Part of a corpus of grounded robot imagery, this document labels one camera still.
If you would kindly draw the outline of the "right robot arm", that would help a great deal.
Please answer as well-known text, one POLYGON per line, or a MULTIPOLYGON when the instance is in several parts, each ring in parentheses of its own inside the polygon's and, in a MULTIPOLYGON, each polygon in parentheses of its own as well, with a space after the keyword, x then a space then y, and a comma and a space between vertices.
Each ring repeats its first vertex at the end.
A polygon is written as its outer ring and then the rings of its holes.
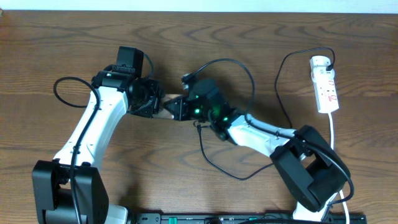
POLYGON ((214 80, 192 81, 187 95, 167 95, 164 109, 177 121, 207 122, 222 141, 251 148, 271 159, 297 201, 295 220, 319 222, 351 184, 351 174, 320 133, 311 126, 284 129, 233 108, 214 80))

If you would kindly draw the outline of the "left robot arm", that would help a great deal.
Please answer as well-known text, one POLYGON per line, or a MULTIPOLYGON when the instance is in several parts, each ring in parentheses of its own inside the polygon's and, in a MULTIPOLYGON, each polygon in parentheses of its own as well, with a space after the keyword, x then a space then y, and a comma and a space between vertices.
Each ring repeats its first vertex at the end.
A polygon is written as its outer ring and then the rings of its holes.
POLYGON ((121 46, 116 63, 82 81, 90 99, 69 140, 51 161, 37 161, 32 171, 39 223, 131 223, 126 207, 112 205, 100 176, 105 151, 125 114, 152 118, 162 90, 142 76, 148 55, 121 46))

